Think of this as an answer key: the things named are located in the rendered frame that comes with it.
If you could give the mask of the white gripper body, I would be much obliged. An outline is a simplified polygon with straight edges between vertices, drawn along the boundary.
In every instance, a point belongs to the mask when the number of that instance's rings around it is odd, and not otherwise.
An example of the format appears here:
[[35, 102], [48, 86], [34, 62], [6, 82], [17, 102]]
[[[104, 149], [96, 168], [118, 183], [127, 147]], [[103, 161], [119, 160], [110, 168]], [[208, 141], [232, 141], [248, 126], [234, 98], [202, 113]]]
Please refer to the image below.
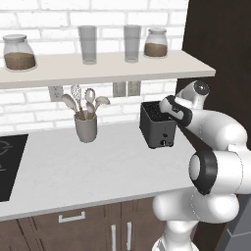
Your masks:
[[178, 112], [178, 107], [176, 106], [175, 97], [173, 95], [165, 97], [159, 103], [159, 107], [162, 113], [174, 114]]

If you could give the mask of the dark grey toaster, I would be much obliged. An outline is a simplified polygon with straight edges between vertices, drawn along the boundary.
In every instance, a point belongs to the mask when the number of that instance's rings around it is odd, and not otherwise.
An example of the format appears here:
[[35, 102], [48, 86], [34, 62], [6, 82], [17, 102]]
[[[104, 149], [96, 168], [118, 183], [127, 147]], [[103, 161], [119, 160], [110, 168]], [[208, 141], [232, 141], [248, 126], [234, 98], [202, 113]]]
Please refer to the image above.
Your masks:
[[175, 141], [176, 122], [160, 112], [159, 101], [142, 102], [139, 128], [149, 148], [172, 147]]

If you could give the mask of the grey counter block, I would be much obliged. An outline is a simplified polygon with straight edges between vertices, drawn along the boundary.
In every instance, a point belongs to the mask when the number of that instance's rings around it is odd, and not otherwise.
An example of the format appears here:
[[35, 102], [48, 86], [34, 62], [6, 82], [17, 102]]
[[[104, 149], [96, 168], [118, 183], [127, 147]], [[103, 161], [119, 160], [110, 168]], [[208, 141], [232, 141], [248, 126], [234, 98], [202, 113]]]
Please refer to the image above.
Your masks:
[[250, 210], [244, 210], [227, 225], [216, 251], [251, 251]]

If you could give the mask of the small glass jar brown filling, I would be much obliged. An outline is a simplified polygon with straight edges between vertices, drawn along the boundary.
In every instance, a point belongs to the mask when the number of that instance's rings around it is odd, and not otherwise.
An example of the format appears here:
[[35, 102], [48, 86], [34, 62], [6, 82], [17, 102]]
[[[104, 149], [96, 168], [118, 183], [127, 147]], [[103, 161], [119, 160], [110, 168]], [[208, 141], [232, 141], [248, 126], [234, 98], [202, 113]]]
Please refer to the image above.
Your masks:
[[160, 27], [148, 29], [144, 45], [144, 55], [148, 58], [166, 58], [168, 55], [167, 30]]

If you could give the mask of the pale wooden spoon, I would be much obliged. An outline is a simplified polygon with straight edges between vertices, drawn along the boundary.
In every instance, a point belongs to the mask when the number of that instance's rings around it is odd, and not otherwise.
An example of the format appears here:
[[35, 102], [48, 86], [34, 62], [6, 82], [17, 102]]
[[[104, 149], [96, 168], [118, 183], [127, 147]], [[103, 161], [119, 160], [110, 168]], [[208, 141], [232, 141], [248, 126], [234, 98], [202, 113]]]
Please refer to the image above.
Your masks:
[[76, 108], [76, 104], [74, 99], [69, 94], [63, 94], [62, 99], [64, 103], [72, 110], [74, 110], [76, 113], [78, 113], [78, 110]]
[[111, 102], [108, 97], [99, 96], [95, 99], [95, 108], [98, 108], [100, 105], [110, 105]]
[[92, 103], [86, 102], [86, 109], [88, 112], [88, 118], [91, 120], [95, 114], [95, 107]]

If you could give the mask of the grey drinking glass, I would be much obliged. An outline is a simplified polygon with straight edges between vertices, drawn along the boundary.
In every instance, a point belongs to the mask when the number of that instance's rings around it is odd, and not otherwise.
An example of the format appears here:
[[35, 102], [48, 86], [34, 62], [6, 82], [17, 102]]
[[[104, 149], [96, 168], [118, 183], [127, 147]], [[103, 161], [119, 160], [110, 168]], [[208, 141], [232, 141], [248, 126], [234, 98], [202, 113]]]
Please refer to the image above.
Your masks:
[[141, 35], [140, 25], [124, 26], [125, 61], [127, 63], [138, 62], [140, 35]]
[[94, 25], [81, 25], [77, 28], [82, 61], [94, 65], [97, 61], [97, 28]]

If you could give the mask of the pale slotted spoon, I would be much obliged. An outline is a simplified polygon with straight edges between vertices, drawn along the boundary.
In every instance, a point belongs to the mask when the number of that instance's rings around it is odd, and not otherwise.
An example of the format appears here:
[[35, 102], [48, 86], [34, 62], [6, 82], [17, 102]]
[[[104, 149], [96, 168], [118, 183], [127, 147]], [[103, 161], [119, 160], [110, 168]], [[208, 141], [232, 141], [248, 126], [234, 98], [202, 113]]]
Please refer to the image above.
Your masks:
[[95, 90], [93, 88], [87, 88], [84, 97], [87, 102], [93, 103], [96, 98]]

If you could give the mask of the tall dark brown cupboard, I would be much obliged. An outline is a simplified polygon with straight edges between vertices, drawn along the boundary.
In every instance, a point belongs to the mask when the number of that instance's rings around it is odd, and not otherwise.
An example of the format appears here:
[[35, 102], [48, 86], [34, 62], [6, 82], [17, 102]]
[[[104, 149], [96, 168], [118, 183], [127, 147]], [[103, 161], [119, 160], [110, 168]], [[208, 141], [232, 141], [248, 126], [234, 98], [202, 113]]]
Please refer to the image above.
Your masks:
[[[210, 87], [204, 108], [239, 121], [251, 149], [251, 0], [189, 0], [182, 50], [216, 70], [202, 79]], [[251, 195], [238, 200], [238, 215], [251, 211]], [[228, 224], [198, 224], [193, 242], [216, 251]]]

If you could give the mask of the pale whisk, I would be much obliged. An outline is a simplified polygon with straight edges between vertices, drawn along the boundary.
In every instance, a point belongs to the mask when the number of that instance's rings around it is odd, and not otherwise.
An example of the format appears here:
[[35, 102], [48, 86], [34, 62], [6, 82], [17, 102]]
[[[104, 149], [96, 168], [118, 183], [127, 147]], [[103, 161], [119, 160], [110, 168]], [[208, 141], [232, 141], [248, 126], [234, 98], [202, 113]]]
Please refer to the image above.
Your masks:
[[81, 88], [78, 84], [73, 84], [71, 86], [71, 94], [79, 106], [79, 114], [83, 117], [84, 113], [81, 107]]

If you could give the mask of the brown cupboard door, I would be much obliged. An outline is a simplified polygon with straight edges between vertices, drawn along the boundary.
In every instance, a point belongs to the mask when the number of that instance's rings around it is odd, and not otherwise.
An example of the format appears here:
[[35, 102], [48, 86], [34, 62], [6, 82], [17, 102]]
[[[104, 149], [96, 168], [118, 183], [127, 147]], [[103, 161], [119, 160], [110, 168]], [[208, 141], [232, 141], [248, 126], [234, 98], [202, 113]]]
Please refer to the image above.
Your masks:
[[153, 198], [125, 201], [121, 208], [121, 251], [127, 251], [127, 222], [132, 222], [131, 251], [152, 251], [165, 230], [165, 223], [153, 213]]

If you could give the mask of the large glass jar brown filling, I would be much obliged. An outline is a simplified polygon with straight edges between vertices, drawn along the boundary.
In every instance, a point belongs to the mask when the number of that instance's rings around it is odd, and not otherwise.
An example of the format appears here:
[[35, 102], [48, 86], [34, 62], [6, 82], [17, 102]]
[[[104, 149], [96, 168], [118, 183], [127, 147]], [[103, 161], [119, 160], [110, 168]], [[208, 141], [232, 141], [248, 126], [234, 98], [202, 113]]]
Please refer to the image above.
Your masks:
[[34, 53], [25, 34], [3, 36], [5, 66], [10, 71], [27, 71], [36, 67]]

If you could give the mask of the brown drawer front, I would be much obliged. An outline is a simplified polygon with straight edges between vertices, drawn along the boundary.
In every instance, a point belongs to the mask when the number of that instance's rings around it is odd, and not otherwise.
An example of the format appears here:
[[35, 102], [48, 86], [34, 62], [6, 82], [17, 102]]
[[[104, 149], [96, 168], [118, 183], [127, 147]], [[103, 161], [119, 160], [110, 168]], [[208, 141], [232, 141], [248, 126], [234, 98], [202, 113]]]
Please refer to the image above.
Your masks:
[[[58, 217], [85, 219], [59, 224]], [[111, 225], [119, 236], [121, 205], [108, 204], [19, 219], [31, 251], [112, 251]]]

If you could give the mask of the black hob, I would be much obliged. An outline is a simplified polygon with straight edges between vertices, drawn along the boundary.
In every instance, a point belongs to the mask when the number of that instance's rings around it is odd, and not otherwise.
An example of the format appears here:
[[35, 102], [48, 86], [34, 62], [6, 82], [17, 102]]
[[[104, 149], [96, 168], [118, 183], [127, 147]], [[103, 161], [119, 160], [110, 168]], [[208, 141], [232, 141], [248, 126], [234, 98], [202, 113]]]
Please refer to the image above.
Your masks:
[[27, 134], [0, 137], [0, 202], [10, 200], [27, 138]]

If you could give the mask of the pale wall shelf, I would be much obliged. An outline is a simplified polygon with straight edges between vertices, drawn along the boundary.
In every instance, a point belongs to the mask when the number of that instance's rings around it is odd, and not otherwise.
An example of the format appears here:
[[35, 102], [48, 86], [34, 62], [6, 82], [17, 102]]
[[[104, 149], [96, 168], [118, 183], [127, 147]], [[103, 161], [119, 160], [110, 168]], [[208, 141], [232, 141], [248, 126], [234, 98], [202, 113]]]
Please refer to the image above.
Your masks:
[[216, 70], [184, 51], [170, 51], [167, 58], [142, 54], [127, 63], [123, 52], [100, 53], [96, 65], [84, 65], [79, 54], [39, 55], [37, 67], [28, 72], [0, 70], [0, 89], [63, 86], [168, 78], [214, 76]]

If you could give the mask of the white wall socket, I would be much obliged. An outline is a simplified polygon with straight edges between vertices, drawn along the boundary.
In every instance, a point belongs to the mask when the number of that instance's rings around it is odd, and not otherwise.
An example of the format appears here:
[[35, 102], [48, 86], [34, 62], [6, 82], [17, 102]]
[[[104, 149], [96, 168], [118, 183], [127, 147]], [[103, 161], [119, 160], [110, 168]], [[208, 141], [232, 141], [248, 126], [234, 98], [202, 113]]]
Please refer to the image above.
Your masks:
[[64, 94], [64, 89], [62, 86], [49, 86], [48, 87], [50, 99], [52, 102], [61, 102], [62, 96]]

